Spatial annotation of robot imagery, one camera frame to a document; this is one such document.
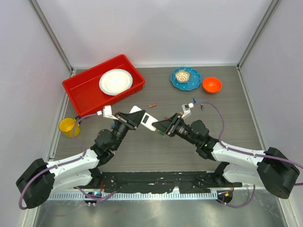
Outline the white remote control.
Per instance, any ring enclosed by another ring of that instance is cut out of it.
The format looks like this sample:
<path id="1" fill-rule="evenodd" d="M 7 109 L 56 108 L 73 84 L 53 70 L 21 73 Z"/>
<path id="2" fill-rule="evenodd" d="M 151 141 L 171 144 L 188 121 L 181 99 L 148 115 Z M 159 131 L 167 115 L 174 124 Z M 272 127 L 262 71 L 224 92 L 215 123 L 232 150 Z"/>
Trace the white remote control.
<path id="1" fill-rule="evenodd" d="M 133 106 L 130 113 L 135 113 L 137 111 L 141 111 L 141 108 Z M 141 120 L 141 125 L 151 131 L 156 131 L 157 129 L 152 125 L 154 122 L 158 122 L 158 120 L 146 112 Z"/>

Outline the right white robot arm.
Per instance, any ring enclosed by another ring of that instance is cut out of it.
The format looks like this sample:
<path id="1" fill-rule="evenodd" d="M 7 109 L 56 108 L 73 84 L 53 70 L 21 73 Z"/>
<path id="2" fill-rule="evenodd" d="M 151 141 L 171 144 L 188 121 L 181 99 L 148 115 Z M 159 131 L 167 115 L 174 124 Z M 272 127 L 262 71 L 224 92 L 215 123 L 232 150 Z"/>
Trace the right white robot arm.
<path id="1" fill-rule="evenodd" d="M 196 147 L 204 159 L 219 161 L 214 182 L 220 187 L 228 183 L 249 183 L 262 186 L 281 199 L 289 198 L 300 174 L 293 161 L 270 147 L 250 150 L 229 145 L 209 135 L 201 120 L 186 124 L 179 114 L 152 125 L 169 137 L 179 136 Z"/>

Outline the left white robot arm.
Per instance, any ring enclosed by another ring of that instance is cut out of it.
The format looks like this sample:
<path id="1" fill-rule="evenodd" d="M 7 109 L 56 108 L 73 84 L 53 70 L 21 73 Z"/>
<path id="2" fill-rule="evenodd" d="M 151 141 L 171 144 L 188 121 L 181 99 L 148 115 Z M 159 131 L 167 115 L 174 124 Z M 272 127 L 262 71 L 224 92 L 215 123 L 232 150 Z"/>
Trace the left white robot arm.
<path id="1" fill-rule="evenodd" d="M 52 162 L 45 162 L 41 158 L 33 161 L 16 181 L 20 191 L 19 208 L 38 207 L 50 195 L 76 186 L 97 188 L 101 182 L 101 177 L 96 174 L 97 168 L 114 157 L 114 151 L 118 150 L 128 131 L 139 127 L 145 113 L 145 110 L 138 110 L 112 114 L 109 105 L 98 111 L 97 115 L 114 120 L 113 130 L 101 130 L 93 146 L 80 154 Z"/>

